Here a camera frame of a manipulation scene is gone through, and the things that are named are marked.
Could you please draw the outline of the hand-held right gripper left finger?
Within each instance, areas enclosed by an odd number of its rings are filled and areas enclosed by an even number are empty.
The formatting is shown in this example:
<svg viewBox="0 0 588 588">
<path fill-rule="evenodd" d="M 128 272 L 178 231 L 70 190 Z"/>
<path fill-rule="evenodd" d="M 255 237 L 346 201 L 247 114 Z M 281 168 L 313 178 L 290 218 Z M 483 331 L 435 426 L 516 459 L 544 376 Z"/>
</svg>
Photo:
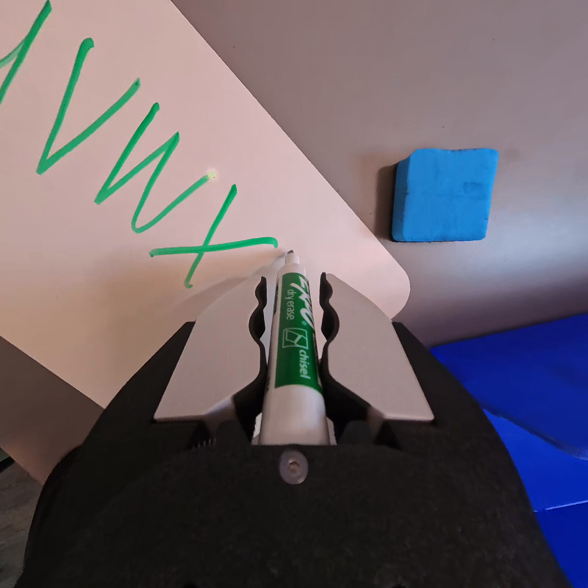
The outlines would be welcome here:
<svg viewBox="0 0 588 588">
<path fill-rule="evenodd" d="M 252 435 L 268 374 L 264 309 L 267 282 L 254 276 L 224 293 L 194 323 L 155 411 L 157 422 L 227 420 Z"/>
</svg>

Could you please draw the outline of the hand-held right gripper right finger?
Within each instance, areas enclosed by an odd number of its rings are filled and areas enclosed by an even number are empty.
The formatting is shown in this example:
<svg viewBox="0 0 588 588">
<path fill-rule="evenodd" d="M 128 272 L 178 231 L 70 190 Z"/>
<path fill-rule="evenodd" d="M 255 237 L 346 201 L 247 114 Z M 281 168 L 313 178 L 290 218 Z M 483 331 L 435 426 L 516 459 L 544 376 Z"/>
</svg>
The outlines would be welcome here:
<svg viewBox="0 0 588 588">
<path fill-rule="evenodd" d="M 334 433 L 353 421 L 365 422 L 372 435 L 387 420 L 433 422 L 393 321 L 331 273 L 320 277 L 320 305 L 326 339 L 320 379 Z"/>
</svg>

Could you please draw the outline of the green whiteboard marker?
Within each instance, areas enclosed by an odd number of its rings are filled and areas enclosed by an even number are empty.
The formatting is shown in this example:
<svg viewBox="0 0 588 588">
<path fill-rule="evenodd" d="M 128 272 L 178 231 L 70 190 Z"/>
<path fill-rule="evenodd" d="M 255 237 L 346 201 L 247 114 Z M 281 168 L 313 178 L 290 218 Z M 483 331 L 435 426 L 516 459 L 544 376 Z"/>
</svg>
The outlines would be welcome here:
<svg viewBox="0 0 588 588">
<path fill-rule="evenodd" d="M 276 274 L 258 445 L 330 445 L 310 282 L 293 251 Z"/>
</svg>

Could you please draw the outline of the blue storage bin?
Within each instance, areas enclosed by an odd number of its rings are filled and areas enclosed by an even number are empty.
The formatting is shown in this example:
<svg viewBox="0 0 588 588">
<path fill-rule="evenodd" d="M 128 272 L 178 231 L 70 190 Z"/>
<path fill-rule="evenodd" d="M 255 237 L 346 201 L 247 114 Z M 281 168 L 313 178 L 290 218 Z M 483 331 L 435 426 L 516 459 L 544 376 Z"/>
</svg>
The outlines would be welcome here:
<svg viewBox="0 0 588 588">
<path fill-rule="evenodd" d="M 573 587 L 587 587 L 587 314 L 438 345 L 511 454 Z"/>
</svg>

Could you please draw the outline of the white whiteboard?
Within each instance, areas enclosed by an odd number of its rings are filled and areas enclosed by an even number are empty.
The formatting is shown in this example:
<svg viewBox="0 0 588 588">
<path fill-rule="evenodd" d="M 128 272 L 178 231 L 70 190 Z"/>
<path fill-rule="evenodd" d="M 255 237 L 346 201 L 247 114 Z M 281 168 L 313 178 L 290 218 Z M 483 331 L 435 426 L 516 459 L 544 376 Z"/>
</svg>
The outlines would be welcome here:
<svg viewBox="0 0 588 588">
<path fill-rule="evenodd" d="M 171 1 L 1 1 L 1 336 L 105 406 L 295 251 L 389 317 L 401 266 Z"/>
</svg>

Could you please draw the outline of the blue whiteboard eraser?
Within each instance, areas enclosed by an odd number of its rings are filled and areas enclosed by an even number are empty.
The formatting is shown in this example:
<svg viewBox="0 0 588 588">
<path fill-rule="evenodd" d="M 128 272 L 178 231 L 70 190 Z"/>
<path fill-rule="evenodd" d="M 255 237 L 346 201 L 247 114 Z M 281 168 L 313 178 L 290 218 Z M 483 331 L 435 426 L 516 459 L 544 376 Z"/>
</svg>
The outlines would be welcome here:
<svg viewBox="0 0 588 588">
<path fill-rule="evenodd" d="M 417 149 L 398 162 L 391 237 L 396 242 L 470 242 L 488 231 L 499 153 Z"/>
</svg>

